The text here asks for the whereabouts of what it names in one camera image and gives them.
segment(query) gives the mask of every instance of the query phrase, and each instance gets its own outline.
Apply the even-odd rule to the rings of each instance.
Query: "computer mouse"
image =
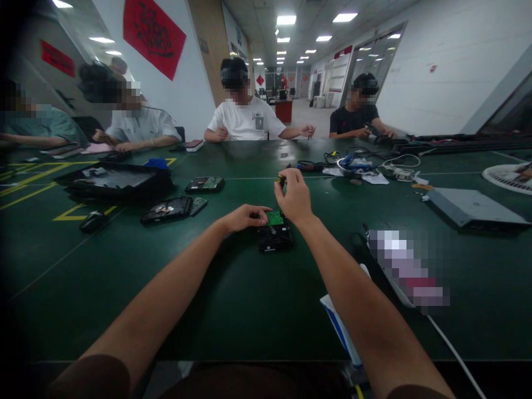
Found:
[[[101,212],[91,212],[83,221],[79,229],[84,233],[91,234],[107,223],[108,220],[109,218]]]

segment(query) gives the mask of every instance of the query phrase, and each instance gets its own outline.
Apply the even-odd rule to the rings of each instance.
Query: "desk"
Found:
[[[284,124],[292,123],[292,100],[275,100],[275,115]]]
[[[75,217],[94,209],[108,211],[112,204],[76,208],[63,188],[51,183],[84,165],[71,162],[91,162],[95,156],[15,165],[28,174],[2,182],[26,181],[24,188],[0,193],[2,206],[12,204],[2,211],[4,271],[30,359],[76,359],[214,220],[242,203],[275,206],[272,182],[289,162],[321,161],[324,152],[344,153],[359,144],[372,148],[357,139],[313,139],[206,143],[196,153],[158,149],[135,154],[129,163],[139,165],[154,156],[171,162],[177,188],[170,197],[183,192],[191,177],[223,176],[226,185],[218,194],[202,194],[210,202],[193,218],[145,228],[139,222],[144,209],[118,206],[109,213],[111,223],[92,236],[78,230],[80,221]],[[23,151],[12,156],[12,163],[32,155],[43,158],[36,151]],[[480,190],[532,218],[530,197],[480,176],[485,168],[504,163],[518,161],[495,152],[427,155],[420,170],[434,186]],[[452,293],[451,306],[434,319],[465,360],[532,359],[527,321],[532,303],[532,231],[513,238],[458,235],[420,202],[410,184],[355,186],[341,177],[305,176],[315,214],[350,253],[366,262],[375,283],[398,307],[433,360],[453,356],[424,316],[398,302],[378,266],[369,260],[359,236],[363,222],[372,229],[428,232],[436,253],[445,259],[440,265]],[[293,250],[268,254],[258,253],[252,230],[226,240],[158,359],[346,359],[319,303],[326,291],[318,268],[295,229],[294,239]]]

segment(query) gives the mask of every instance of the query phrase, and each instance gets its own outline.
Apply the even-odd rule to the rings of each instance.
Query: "white t-shirt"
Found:
[[[111,126],[106,133],[123,142],[147,141],[163,135],[181,141],[169,113],[148,106],[143,106],[140,111],[113,111]]]
[[[270,135],[279,136],[287,127],[276,117],[265,101],[253,96],[247,106],[240,106],[231,99],[216,108],[208,128],[216,131],[225,127],[230,140],[266,140]]]

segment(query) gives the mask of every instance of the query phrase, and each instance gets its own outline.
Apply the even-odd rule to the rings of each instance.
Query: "man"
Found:
[[[78,85],[88,101],[113,104],[111,126],[96,129],[93,140],[115,146],[117,151],[139,151],[166,147],[181,141],[170,115],[145,105],[129,82],[118,81],[103,64],[80,69]]]
[[[224,59],[221,67],[222,85],[229,98],[221,103],[205,131],[205,141],[267,140],[268,133],[281,139],[312,137],[313,125],[286,127],[272,107],[249,95],[248,68],[241,58]]]
[[[70,143],[88,145],[85,134],[65,112],[48,104],[32,104],[11,80],[6,79],[3,85],[6,113],[1,141],[41,149]]]
[[[366,122],[370,122],[382,135],[397,137],[395,132],[382,123],[377,107],[368,104],[368,99],[377,92],[378,82],[372,74],[359,75],[351,86],[351,98],[346,105],[331,114],[329,138],[368,137],[371,131],[364,127]]]
[[[287,192],[275,182],[277,202],[309,246],[375,396],[454,398],[401,314],[312,213],[309,188],[301,172],[292,168],[279,174],[287,178]],[[47,397],[127,398],[185,313],[225,237],[247,227],[265,225],[265,211],[270,210],[243,205],[208,227],[52,383]],[[322,373],[309,372],[319,367]],[[206,397],[347,399],[351,393],[338,369],[334,374],[318,362],[313,367],[290,362],[215,363],[195,368],[161,398]]]

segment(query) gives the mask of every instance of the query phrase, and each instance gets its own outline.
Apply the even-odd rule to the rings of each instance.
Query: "brown sleeve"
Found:
[[[402,385],[390,392],[386,399],[449,399],[449,397],[421,385]]]
[[[127,399],[129,372],[108,355],[84,357],[70,365],[47,390],[47,399]]]

